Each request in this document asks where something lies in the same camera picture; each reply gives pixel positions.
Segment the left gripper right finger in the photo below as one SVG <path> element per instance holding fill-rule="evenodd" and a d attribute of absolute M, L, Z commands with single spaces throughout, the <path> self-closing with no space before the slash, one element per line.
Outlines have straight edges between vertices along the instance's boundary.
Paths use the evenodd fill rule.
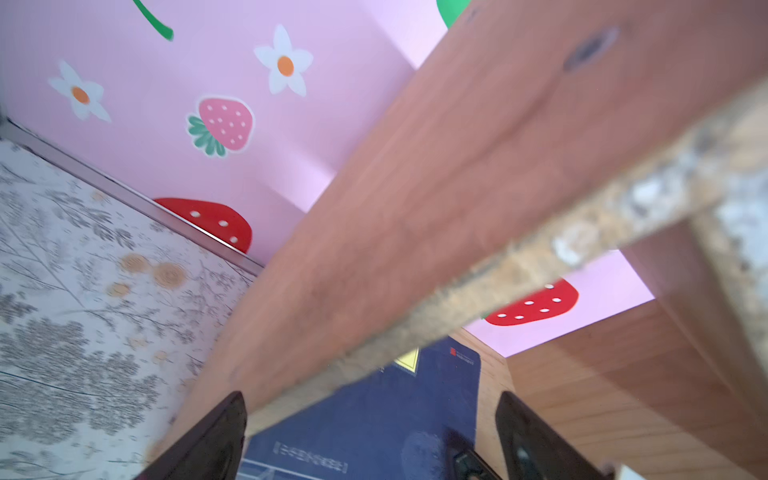
<path fill-rule="evenodd" d="M 510 479 L 612 478 L 510 391 L 500 396 L 495 422 Z"/>

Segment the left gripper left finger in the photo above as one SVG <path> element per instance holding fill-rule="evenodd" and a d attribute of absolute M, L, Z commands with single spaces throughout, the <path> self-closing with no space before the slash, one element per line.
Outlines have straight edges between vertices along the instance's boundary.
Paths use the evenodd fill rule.
<path fill-rule="evenodd" d="M 247 411 L 231 392 L 135 480 L 233 480 L 237 476 Z"/>

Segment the blue book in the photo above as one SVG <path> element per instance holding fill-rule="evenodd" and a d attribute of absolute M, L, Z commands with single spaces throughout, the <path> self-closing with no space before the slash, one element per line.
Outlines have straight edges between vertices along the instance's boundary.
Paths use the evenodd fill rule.
<path fill-rule="evenodd" d="M 240 479 L 451 479 L 473 448 L 481 359 L 452 338 L 415 350 L 255 435 Z"/>

